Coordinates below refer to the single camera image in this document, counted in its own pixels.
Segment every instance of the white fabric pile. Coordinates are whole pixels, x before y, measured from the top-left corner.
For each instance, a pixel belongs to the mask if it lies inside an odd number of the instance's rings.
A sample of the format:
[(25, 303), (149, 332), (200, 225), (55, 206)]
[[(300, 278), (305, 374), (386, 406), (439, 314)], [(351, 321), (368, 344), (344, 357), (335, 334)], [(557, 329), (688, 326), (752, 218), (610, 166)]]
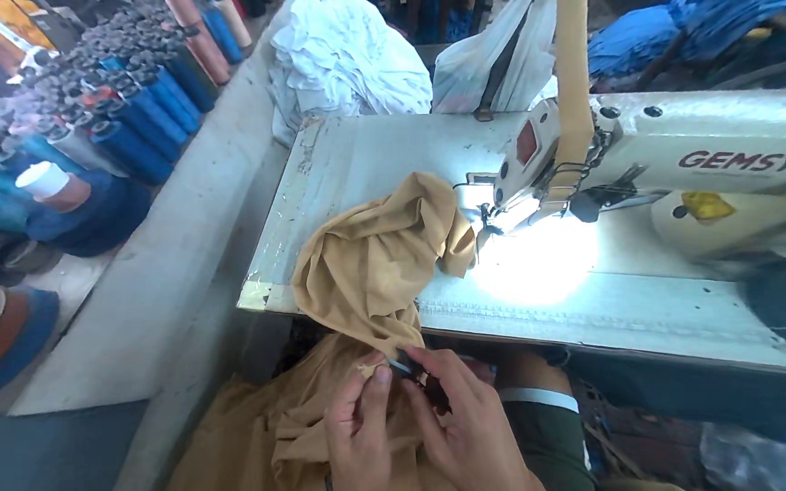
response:
[(427, 114), (430, 74), (366, 0), (294, 0), (272, 37), (272, 132), (292, 145), (306, 116)]

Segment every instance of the person's left hand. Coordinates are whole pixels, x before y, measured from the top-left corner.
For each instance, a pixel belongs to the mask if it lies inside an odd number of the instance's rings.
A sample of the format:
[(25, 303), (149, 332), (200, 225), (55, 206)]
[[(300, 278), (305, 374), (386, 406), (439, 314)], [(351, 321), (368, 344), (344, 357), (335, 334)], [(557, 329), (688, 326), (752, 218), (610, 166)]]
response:
[(361, 367), (381, 363), (373, 351), (354, 363), (323, 413), (334, 491), (383, 491), (390, 480), (387, 396), (393, 373), (379, 365), (366, 379)]

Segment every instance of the fabric pile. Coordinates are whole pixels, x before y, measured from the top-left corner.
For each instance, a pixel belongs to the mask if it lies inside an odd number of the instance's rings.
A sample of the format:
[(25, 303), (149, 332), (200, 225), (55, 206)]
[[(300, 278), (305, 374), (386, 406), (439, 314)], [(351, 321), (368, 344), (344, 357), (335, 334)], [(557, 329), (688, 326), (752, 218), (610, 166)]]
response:
[(295, 0), (272, 37), (272, 133), (292, 145), (306, 116), (427, 114), (430, 73), (365, 0)]
[(748, 31), (781, 13), (786, 13), (786, 0), (671, 0), (668, 5), (634, 10), (590, 40), (590, 75), (638, 73), (659, 58), (681, 30), (688, 39), (680, 60), (713, 60)]
[[(169, 491), (320, 490), (329, 456), (322, 424), (335, 387), (371, 348), (423, 345), (414, 299), (435, 264), (464, 276), (475, 235), (451, 184), (409, 175), (392, 195), (323, 225), (302, 249), (292, 277), (300, 309), (339, 331), (298, 365), (257, 389), (224, 385), (193, 434)], [(427, 460), (406, 396), (394, 386), (387, 433), (390, 489), (453, 489)]]

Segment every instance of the industrial sewing machine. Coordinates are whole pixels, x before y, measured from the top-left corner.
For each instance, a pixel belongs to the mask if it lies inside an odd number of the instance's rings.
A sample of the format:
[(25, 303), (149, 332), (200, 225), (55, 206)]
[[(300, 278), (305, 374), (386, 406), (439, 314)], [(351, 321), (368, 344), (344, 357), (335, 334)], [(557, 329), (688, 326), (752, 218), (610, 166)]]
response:
[(563, 214), (594, 222), (606, 210), (649, 206), (649, 226), (689, 260), (752, 266), (739, 277), (748, 305), (786, 338), (786, 89), (593, 95), (590, 106), (584, 164), (554, 161), (554, 100), (529, 113), (479, 236), (530, 225), (554, 176), (577, 173)]

